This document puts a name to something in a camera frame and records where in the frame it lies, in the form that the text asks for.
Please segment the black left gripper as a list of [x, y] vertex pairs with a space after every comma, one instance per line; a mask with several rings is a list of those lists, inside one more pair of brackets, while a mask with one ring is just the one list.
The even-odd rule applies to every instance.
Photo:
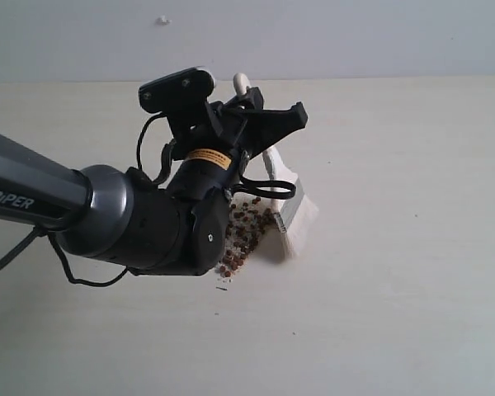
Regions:
[[[281, 114], [290, 109], [264, 108]], [[206, 100], [165, 115], [172, 145], [164, 159], [181, 162], [167, 185], [169, 193], [182, 200], [204, 200], [212, 190], [230, 191], [238, 181], [237, 139], [246, 124], [235, 97], [226, 103]]]

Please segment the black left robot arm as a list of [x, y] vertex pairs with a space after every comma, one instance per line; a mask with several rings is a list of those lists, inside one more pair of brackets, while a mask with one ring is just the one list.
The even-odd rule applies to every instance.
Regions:
[[248, 162], [306, 126], [302, 103], [267, 110], [256, 87], [227, 102], [209, 102], [207, 83], [154, 81], [139, 88], [152, 120], [166, 119], [172, 139], [161, 169], [141, 164], [62, 166], [0, 134], [0, 219], [31, 231], [0, 259], [0, 270], [35, 239], [49, 239], [63, 265], [68, 255], [121, 266], [124, 273], [201, 276], [224, 254], [229, 205], [238, 192], [289, 200], [289, 181], [253, 181]]

